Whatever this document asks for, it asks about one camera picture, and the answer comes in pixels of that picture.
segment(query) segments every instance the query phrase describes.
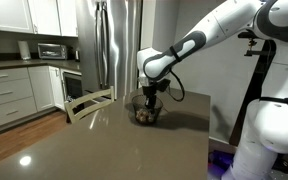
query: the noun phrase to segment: paper towel roll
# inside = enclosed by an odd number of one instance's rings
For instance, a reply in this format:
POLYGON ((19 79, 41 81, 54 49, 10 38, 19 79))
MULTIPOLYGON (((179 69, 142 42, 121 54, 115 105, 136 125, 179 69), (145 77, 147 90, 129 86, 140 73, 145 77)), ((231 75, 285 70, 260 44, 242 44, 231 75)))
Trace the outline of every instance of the paper towel roll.
POLYGON ((18 47, 23 60, 31 59, 30 49, 26 41, 18 41, 18 47))

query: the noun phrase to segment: wooden chair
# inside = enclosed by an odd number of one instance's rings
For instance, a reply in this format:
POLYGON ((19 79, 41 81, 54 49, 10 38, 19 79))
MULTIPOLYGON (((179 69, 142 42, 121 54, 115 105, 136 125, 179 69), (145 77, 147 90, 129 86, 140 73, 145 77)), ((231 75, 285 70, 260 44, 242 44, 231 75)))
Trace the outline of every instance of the wooden chair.
POLYGON ((114 102, 114 87, 113 86, 111 86, 111 88, 107 89, 107 90, 87 94, 85 96, 82 96, 80 98, 75 99, 72 102, 65 102, 65 109, 66 109, 66 112, 70 118, 71 123, 73 124, 73 123, 79 121, 84 116, 90 114, 91 112, 94 112, 94 111, 96 111, 102 107, 105 107, 105 106, 111 104, 112 102, 114 102), (76 114, 74 114, 73 109, 75 107, 77 107, 78 105, 83 104, 83 103, 88 102, 88 101, 91 101, 91 100, 98 98, 98 97, 106 96, 106 95, 111 95, 111 100, 106 100, 106 101, 91 105, 91 106, 86 107, 83 110, 77 112, 76 114))

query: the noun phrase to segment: stainless steel refrigerator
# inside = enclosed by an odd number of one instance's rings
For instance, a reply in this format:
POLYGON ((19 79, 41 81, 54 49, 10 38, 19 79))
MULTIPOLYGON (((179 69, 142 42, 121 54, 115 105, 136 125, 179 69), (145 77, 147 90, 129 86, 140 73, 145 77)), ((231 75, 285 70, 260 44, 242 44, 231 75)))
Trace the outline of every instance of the stainless steel refrigerator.
POLYGON ((114 86, 115 97, 137 86, 141 0, 76 0, 84 94, 114 86))

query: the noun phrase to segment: gray countertop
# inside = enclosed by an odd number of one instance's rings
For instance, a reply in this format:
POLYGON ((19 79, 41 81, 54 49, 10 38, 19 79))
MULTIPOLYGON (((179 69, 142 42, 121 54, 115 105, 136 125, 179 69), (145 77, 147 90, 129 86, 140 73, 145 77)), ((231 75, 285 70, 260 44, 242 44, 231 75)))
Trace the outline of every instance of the gray countertop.
POLYGON ((11 69, 11 68, 21 68, 21 67, 33 67, 33 66, 55 66, 59 68, 65 68, 72 71, 80 72, 80 63, 74 60, 11 60, 11 61, 0 61, 0 69, 11 69))
POLYGON ((187 92, 178 103, 159 94, 157 123, 140 126, 131 105, 137 94, 0 162, 0 179, 207 179, 210 97, 187 92))

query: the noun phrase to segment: toaster oven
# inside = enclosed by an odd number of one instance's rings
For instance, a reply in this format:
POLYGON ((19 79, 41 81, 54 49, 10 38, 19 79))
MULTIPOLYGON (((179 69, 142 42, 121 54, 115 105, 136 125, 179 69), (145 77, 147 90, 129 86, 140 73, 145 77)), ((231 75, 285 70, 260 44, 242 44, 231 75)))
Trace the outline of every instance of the toaster oven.
POLYGON ((40 59, 67 59, 67 46, 60 44, 38 44, 40 59))

